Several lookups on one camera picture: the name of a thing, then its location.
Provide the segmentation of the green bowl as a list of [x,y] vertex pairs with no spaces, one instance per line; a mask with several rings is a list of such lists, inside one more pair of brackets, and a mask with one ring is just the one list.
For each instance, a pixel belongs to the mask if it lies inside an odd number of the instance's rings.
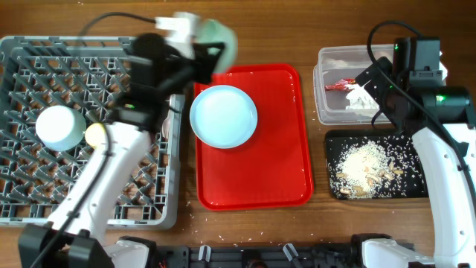
[[236,34],[228,26],[214,19],[206,19],[198,28],[196,41],[198,43],[223,42],[225,44],[213,70],[214,74],[224,73],[234,64],[237,58],[238,42]]

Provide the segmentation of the large light blue plate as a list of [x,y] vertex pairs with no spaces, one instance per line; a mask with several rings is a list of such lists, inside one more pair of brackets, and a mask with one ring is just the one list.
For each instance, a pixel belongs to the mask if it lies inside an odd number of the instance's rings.
[[190,108],[190,125],[206,145],[231,149],[247,142],[257,128],[253,100],[241,89],[212,86],[200,92]]

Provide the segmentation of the yellow cup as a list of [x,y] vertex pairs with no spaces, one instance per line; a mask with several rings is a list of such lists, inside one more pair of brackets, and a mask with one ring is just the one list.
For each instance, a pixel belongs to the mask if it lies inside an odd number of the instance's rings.
[[104,126],[100,123],[91,124],[85,131],[86,143],[94,149],[101,147],[106,142]]

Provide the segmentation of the small light blue bowl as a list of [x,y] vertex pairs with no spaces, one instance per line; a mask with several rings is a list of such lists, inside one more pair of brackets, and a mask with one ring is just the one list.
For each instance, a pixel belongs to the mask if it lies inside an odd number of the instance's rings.
[[35,128],[47,148],[61,152],[70,150],[83,140],[86,120],[77,110],[57,105],[40,113]]

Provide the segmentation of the white plastic fork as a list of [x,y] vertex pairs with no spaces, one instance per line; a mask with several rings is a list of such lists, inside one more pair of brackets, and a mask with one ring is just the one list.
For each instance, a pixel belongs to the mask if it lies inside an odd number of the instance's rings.
[[172,112],[168,112],[167,117],[164,119],[163,124],[161,126],[161,135],[165,139],[169,139],[171,121],[172,121]]

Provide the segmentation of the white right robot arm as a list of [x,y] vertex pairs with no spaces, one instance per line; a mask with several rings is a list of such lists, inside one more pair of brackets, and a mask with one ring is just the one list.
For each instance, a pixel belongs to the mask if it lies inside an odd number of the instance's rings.
[[446,86],[438,71],[393,74],[386,57],[373,59],[356,82],[398,131],[411,137],[421,161],[434,223],[431,260],[389,240],[362,243],[365,267],[475,266],[475,107],[469,91]]

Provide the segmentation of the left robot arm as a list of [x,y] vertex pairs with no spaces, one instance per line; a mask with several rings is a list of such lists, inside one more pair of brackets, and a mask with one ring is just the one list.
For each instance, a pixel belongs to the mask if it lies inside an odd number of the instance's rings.
[[24,267],[153,267],[153,241],[125,237],[103,243],[109,212],[170,110],[169,96],[191,83],[209,84],[237,56],[235,36],[208,33],[173,43],[156,33],[132,44],[130,88],[100,125],[100,143],[80,178],[43,226],[19,237]]

